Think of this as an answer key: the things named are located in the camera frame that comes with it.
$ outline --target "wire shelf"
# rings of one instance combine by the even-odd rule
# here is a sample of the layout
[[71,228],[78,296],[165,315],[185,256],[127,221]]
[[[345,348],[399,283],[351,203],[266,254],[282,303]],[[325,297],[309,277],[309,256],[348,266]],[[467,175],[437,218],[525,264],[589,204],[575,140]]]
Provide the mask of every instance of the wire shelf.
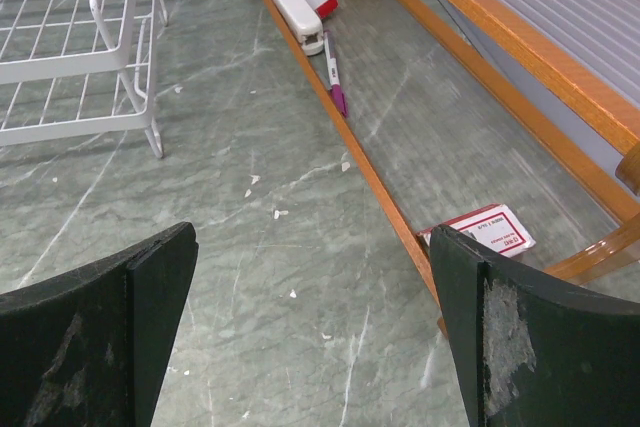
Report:
[[0,146],[144,129],[162,157],[156,16],[162,0],[0,0]]

